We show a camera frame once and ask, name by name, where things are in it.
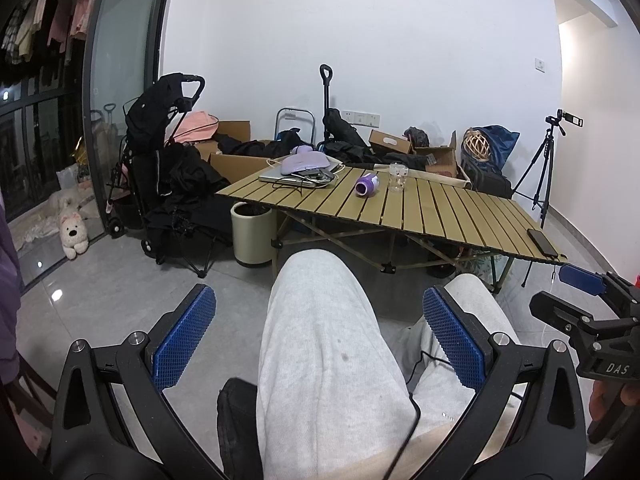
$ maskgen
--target silver bolt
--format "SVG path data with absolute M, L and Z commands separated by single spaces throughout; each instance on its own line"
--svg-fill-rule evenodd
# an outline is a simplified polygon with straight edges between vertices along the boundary
M 77 339 L 71 343 L 71 350 L 73 352 L 81 352 L 84 350 L 86 346 L 86 341 L 84 339 Z
M 127 337 L 127 341 L 130 345 L 139 345 L 145 340 L 146 334 L 144 332 L 132 332 Z
M 558 339 L 553 342 L 553 347 L 556 352 L 566 352 L 566 345 L 564 344 L 564 342 L 559 341 Z
M 494 341 L 498 346 L 507 346 L 510 343 L 511 338 L 504 332 L 496 332 L 494 334 Z

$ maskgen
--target pink bag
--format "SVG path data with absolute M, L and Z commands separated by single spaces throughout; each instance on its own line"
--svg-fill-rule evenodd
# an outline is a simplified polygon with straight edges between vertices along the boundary
M 206 112 L 189 112 L 174 135 L 176 142 L 200 142 L 209 140 L 218 130 L 218 118 Z M 174 130 L 169 126 L 168 134 Z

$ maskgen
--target tripod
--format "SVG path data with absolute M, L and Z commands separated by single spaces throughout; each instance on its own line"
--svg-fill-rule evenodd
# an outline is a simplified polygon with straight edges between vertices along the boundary
M 531 163 L 529 164 L 529 167 L 526 169 L 526 171 L 524 172 L 524 174 L 522 175 L 522 177 L 520 178 L 520 180 L 516 184 L 516 187 L 513 188 L 513 193 L 514 194 L 517 193 L 520 196 L 528 198 L 529 200 L 533 200 L 533 206 L 531 208 L 532 210 L 535 209 L 536 206 L 539 206 L 539 208 L 541 209 L 541 213 L 540 213 L 540 228 L 541 229 L 545 226 L 546 212 L 549 209 L 549 196 L 551 195 L 551 175 L 552 175 L 553 170 L 554 170 L 554 147 L 555 147 L 554 128 L 556 128 L 556 127 L 560 128 L 560 132 L 562 133 L 562 135 L 563 136 L 566 135 L 566 132 L 562 129 L 562 126 L 560 125 L 560 121 L 562 119 L 562 115 L 563 115 L 562 110 L 558 110 L 558 115 L 556 117 L 549 116 L 549 117 L 547 117 L 545 119 L 545 121 L 547 123 L 551 124 L 551 127 L 546 130 L 545 140 L 542 141 L 542 144 L 540 144 L 540 147 L 538 148 L 536 154 L 533 156 L 533 159 L 531 160 Z M 544 161 L 544 164 L 542 166 L 542 173 L 540 174 L 540 180 L 538 182 L 538 188 L 536 189 L 535 195 L 533 197 L 530 197 L 530 196 L 527 196 L 527 195 L 525 195 L 523 193 L 520 193 L 518 191 L 518 188 L 520 187 L 520 184 L 522 184 L 522 181 L 529 174 L 529 171 L 531 170 L 531 168 L 533 168 L 533 166 L 538 161 L 538 159 L 540 158 L 540 155 L 542 155 L 542 153 L 544 153 L 545 161 Z M 542 183 L 544 182 L 544 179 L 545 179 L 545 173 L 546 173 L 546 193 L 545 193 L 545 199 L 542 201 L 542 204 L 541 204 L 541 202 L 540 202 L 540 190 L 542 189 Z M 532 263 L 533 262 L 529 262 L 529 269 L 527 269 L 527 274 L 525 275 L 524 280 L 523 280 L 522 285 L 521 285 L 522 287 L 527 285 L 527 279 L 529 278 L 529 273 L 531 272 Z

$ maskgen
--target trash can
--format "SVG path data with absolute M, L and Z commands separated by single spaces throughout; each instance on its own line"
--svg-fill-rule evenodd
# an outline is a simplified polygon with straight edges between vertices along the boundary
M 273 209 L 247 202 L 231 208 L 234 232 L 234 256 L 244 267 L 261 267 L 271 263 L 275 249 L 276 213 Z

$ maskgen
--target wall socket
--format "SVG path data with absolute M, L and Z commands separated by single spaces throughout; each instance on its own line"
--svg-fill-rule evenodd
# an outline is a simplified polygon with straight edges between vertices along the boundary
M 380 127 L 380 115 L 378 114 L 366 114 L 364 112 L 350 112 L 348 110 L 342 110 L 341 115 L 349 124 L 370 126 L 371 128 Z

